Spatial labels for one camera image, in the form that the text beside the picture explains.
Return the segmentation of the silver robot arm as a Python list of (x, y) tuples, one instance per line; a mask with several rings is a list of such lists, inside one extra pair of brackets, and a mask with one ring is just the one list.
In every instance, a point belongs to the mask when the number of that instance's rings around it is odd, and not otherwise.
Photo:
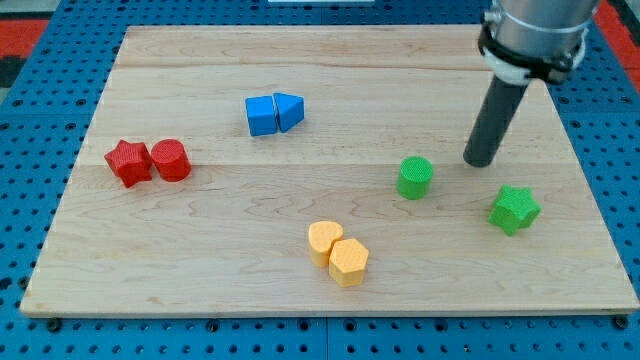
[(478, 48), (502, 82), (564, 82), (584, 59), (598, 0), (493, 0)]

